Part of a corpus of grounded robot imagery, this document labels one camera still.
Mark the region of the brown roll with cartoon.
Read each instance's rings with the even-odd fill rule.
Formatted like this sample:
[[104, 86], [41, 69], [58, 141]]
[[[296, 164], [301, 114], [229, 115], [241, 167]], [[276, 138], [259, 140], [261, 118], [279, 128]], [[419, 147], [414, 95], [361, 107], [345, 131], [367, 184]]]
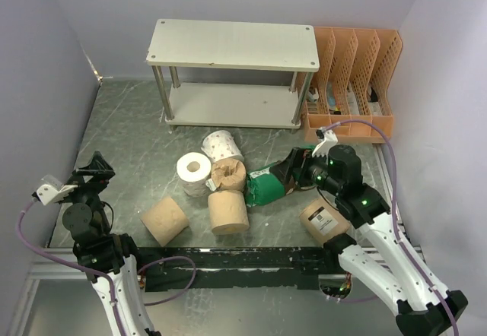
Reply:
[[247, 171], [244, 164], [234, 158], [226, 158], [212, 164], [206, 186], [212, 191], [234, 190], [242, 192], [246, 185]]

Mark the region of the brown roll white label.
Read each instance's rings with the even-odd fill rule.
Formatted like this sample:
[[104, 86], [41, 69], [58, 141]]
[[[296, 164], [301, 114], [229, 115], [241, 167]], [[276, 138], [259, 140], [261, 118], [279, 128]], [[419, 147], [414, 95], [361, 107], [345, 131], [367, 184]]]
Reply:
[[319, 246], [346, 233], [350, 223], [324, 199], [312, 201], [299, 215], [300, 222]]

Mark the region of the tan unwrapped paper roll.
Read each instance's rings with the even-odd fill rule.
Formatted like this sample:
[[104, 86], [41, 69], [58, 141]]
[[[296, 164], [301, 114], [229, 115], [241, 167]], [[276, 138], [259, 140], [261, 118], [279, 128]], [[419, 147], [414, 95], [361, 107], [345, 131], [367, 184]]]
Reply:
[[242, 233], [250, 228], [247, 206], [240, 191], [213, 192], [208, 197], [208, 210], [215, 235]]
[[170, 196], [165, 196], [145, 212], [141, 222], [162, 247], [189, 226], [189, 219]]

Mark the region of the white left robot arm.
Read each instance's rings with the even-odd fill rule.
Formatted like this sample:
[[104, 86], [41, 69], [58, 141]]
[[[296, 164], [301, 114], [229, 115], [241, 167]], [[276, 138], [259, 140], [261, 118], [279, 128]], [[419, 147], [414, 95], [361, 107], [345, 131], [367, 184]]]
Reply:
[[106, 313], [113, 335], [159, 335], [142, 302], [136, 272], [142, 265], [133, 238], [112, 232], [100, 193], [115, 175], [102, 154], [94, 152], [86, 166], [72, 172], [74, 189], [62, 224], [74, 240], [73, 253]]

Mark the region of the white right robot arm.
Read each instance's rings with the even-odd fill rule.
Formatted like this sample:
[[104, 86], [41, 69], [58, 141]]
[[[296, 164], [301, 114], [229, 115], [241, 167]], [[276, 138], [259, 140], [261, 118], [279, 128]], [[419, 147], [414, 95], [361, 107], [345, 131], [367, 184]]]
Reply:
[[294, 147], [278, 164], [286, 180], [333, 195], [335, 204], [316, 200], [301, 219], [321, 238], [324, 268], [358, 278], [394, 314], [404, 335], [459, 332], [457, 320], [468, 305], [460, 290], [449, 290], [397, 228], [393, 208], [364, 182], [361, 160], [343, 144], [318, 155]]

